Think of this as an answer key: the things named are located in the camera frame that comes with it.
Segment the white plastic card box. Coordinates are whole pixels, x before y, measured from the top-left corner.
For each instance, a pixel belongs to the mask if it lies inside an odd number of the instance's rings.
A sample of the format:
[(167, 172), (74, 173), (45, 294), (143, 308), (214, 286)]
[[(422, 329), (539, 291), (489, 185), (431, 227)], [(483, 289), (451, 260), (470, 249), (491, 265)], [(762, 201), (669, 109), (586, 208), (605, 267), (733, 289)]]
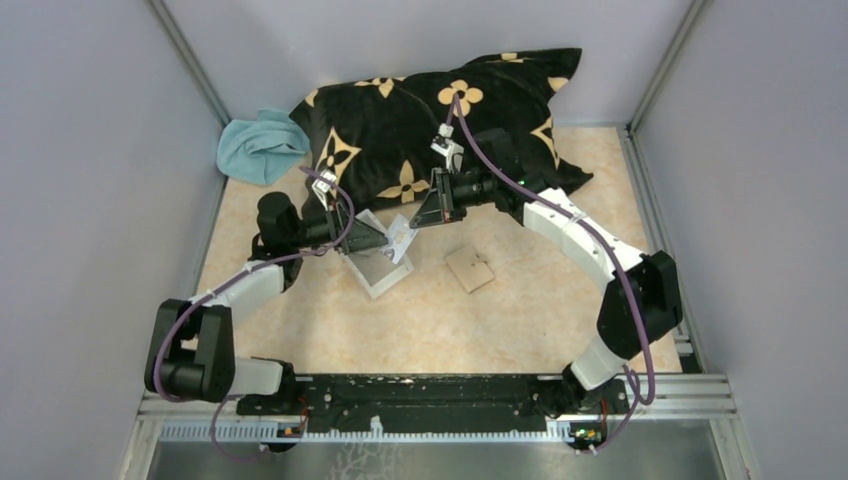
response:
[[(384, 227), (372, 211), (364, 210), (358, 213), (356, 218), (386, 235), (389, 227)], [(343, 261), (372, 299), (378, 298), (414, 271), (407, 253), (403, 260), (395, 265), (381, 253), (382, 247), (353, 252), (343, 257)]]

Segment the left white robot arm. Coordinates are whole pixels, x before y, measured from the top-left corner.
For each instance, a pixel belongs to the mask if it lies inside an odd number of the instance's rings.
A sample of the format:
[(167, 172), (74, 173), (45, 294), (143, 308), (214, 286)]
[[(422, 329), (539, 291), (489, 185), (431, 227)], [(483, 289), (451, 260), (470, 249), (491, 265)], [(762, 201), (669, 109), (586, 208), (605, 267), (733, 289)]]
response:
[(264, 195), (248, 261), (221, 285), (187, 300), (167, 299), (156, 311), (144, 385), (170, 402), (218, 403), (260, 396), (277, 414), (300, 399), (290, 364), (240, 357), (234, 330), (266, 303), (288, 291), (307, 257), (331, 250), (350, 254), (386, 245), (385, 234), (357, 219), (351, 196), (329, 171), (306, 169), (322, 209), (300, 217), (289, 196)]

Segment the white credit card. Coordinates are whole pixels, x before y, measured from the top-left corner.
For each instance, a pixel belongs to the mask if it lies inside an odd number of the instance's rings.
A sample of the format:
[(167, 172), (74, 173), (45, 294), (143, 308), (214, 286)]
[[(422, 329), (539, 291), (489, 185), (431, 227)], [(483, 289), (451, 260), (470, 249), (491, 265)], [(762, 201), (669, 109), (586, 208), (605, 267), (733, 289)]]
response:
[(386, 232), (388, 243), (381, 248), (381, 253), (393, 264), (398, 265), (417, 234), (418, 230), (412, 227), (405, 216), (396, 215)]

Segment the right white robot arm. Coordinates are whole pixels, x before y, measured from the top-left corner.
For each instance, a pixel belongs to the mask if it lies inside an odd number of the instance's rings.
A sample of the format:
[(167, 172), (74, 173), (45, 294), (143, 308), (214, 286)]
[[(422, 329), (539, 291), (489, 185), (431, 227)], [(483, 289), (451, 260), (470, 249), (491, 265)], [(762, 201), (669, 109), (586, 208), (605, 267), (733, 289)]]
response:
[(681, 322), (676, 263), (664, 251), (648, 254), (610, 234), (551, 177), (524, 169), (504, 130), (474, 136), (470, 152), (452, 133), (442, 124), (431, 142), (443, 163), (432, 169), (430, 189), (409, 225), (456, 223), (469, 208), (492, 204), (584, 270), (603, 298), (594, 337), (564, 370), (563, 398), (572, 410), (588, 412), (601, 400), (603, 384)]

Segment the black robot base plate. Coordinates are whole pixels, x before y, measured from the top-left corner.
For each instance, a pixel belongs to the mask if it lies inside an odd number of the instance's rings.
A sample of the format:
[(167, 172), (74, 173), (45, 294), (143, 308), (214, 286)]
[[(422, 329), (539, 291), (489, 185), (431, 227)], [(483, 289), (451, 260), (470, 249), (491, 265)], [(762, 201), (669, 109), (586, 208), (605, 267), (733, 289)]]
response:
[(303, 374), (236, 405), (243, 416), (305, 414), (310, 433), (366, 432), (378, 419), (389, 434), (541, 432), (563, 415), (628, 408), (620, 380), (584, 392), (559, 374)]

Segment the beige card holder wallet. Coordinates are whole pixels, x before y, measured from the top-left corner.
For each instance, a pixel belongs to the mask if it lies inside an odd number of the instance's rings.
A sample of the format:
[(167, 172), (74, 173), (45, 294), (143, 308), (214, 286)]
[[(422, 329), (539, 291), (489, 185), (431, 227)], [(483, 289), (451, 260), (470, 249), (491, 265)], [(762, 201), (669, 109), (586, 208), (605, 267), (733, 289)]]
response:
[(495, 274), (488, 266), (487, 258), (473, 246), (461, 247), (450, 253), (445, 261), (463, 290), (468, 294), (495, 280)]

